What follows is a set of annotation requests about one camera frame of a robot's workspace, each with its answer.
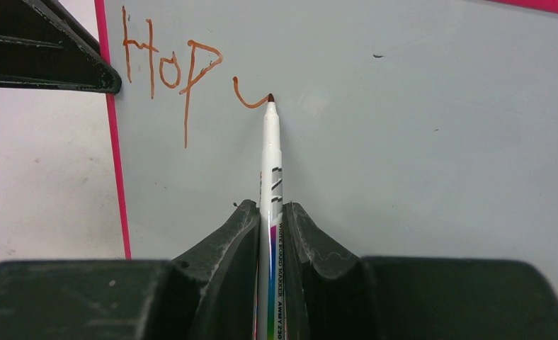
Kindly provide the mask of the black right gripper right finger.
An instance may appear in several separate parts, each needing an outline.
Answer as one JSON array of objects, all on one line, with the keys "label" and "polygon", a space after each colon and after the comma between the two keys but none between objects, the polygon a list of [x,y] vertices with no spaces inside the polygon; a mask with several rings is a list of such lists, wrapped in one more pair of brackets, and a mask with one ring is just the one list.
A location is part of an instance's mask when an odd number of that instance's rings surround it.
[{"label": "black right gripper right finger", "polygon": [[558,339],[558,297],[503,259],[358,257],[283,207],[288,339]]}]

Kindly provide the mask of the white whiteboard marker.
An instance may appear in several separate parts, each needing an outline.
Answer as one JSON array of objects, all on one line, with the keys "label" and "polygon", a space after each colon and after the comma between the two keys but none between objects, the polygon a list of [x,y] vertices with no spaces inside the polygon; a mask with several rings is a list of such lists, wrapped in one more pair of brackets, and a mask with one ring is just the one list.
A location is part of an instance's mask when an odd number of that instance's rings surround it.
[{"label": "white whiteboard marker", "polygon": [[283,167],[280,118],[273,95],[263,117],[256,339],[285,338]]}]

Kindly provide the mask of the pink framed whiteboard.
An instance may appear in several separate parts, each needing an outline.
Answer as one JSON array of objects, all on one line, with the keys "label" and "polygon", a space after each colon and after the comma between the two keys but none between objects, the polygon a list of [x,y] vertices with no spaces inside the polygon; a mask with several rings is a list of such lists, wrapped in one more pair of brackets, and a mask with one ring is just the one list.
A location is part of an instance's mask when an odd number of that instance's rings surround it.
[{"label": "pink framed whiteboard", "polygon": [[492,1],[97,1],[125,253],[283,193],[359,256],[518,259],[558,294],[558,14]]}]

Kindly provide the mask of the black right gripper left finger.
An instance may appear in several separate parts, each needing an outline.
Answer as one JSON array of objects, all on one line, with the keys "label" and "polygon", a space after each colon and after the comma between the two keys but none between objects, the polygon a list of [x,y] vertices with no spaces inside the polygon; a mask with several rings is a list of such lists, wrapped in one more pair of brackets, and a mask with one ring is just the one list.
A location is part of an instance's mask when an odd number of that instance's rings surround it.
[{"label": "black right gripper left finger", "polygon": [[0,262],[0,339],[251,339],[260,215],[172,260]]}]

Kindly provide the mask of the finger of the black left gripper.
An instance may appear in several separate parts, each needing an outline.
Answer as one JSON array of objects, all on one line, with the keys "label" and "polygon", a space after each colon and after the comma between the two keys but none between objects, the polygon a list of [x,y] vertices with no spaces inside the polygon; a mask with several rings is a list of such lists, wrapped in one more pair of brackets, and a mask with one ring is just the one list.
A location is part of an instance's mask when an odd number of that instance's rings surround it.
[{"label": "finger of the black left gripper", "polygon": [[0,88],[116,94],[121,84],[60,2],[0,0]]}]

